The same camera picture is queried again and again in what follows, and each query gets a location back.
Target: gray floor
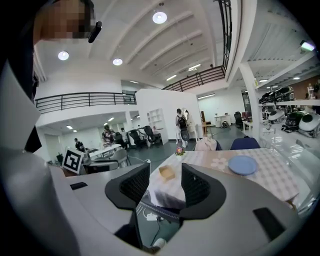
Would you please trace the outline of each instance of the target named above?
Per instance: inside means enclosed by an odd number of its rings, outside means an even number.
[[[232,142],[237,138],[243,138],[245,135],[232,125],[229,128],[211,128],[211,132],[213,134],[213,138],[219,142],[223,150],[229,150]],[[187,151],[192,151],[196,145],[195,141],[190,141]],[[175,141],[169,141],[165,145],[153,146],[152,148],[144,148],[141,151],[136,149],[130,149],[128,151],[129,159],[132,165],[139,164],[141,160],[150,159],[151,161],[151,172],[153,172],[164,160],[166,160],[169,156],[171,156],[177,149],[177,145]],[[142,210],[138,214],[138,226],[140,231],[140,236],[143,245],[149,247],[158,231],[158,223],[157,221],[147,221],[145,216],[149,214],[150,211],[146,209]],[[169,223],[166,220],[163,220],[159,223],[160,230],[157,234],[154,241],[158,238],[163,238],[166,241],[169,241],[179,230],[179,225],[177,223]]]

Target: ceiling light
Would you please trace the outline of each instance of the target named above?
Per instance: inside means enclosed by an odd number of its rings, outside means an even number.
[[[207,96],[203,96],[203,97],[198,98],[198,100],[204,99],[204,98],[207,98],[207,97],[211,97],[211,96],[214,96],[214,95],[216,95],[216,94],[214,93],[214,94],[210,94],[210,95],[207,95]]]
[[[169,77],[169,78],[167,79],[167,81],[171,80],[172,78],[175,78],[176,76],[177,76],[177,75],[175,74],[175,75]]]
[[[198,64],[198,65],[192,66],[192,67],[190,67],[190,68],[189,68],[189,70],[193,70],[193,69],[195,69],[195,68],[197,68],[197,67],[200,67],[200,66],[201,66],[201,64]]]
[[[167,15],[160,11],[153,15],[152,20],[154,23],[162,24],[167,20]]]
[[[69,58],[69,53],[66,52],[66,51],[61,51],[61,52],[59,52],[59,54],[58,54],[58,58],[59,58],[61,61],[66,61],[66,60]]]
[[[122,64],[122,59],[120,59],[120,58],[115,58],[114,60],[113,60],[113,64],[114,65],[116,65],[116,66],[120,66],[121,64]]]
[[[304,40],[302,40],[300,45],[301,45],[301,48],[308,50],[308,51],[313,51],[315,49],[315,47],[312,44],[310,44]]]

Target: black metal railing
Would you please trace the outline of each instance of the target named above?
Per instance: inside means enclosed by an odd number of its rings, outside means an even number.
[[[178,82],[170,84],[162,90],[184,92],[188,89],[202,86],[206,83],[213,82],[225,78],[226,72],[223,66],[210,68],[199,73],[195,73],[189,77],[181,79]]]
[[[35,106],[41,114],[98,105],[136,105],[134,94],[113,92],[78,92],[37,98]]]
[[[232,39],[232,18],[231,18],[231,3],[230,0],[218,0],[223,29],[223,67],[227,70],[231,39]]]

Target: checkered tablecloth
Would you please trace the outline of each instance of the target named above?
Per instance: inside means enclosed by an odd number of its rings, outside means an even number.
[[[254,158],[258,164],[258,170],[247,176],[232,172],[228,167],[228,160],[237,155]],[[202,166],[251,180],[270,191],[281,201],[292,200],[299,193],[293,173],[286,163],[268,148],[187,151],[181,159],[173,154],[159,166],[170,165],[175,173],[174,179],[164,181],[159,167],[151,173],[148,190],[154,205],[176,209],[184,207],[186,198],[181,187],[181,163]]]

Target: column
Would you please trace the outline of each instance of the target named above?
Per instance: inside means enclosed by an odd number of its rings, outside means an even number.
[[[251,115],[252,115],[252,136],[259,142],[259,133],[260,133],[260,119],[262,116],[260,115],[260,108],[258,106],[258,93],[256,91],[256,82],[254,74],[248,64],[248,62],[240,63],[239,69],[242,73],[243,81],[246,86],[246,90],[248,91],[250,106],[251,106]]]
[[[134,127],[132,125],[132,121],[131,121],[131,115],[130,115],[130,111],[126,111],[125,112],[125,120],[126,120],[126,125],[129,129],[126,130],[126,132],[132,130]]]

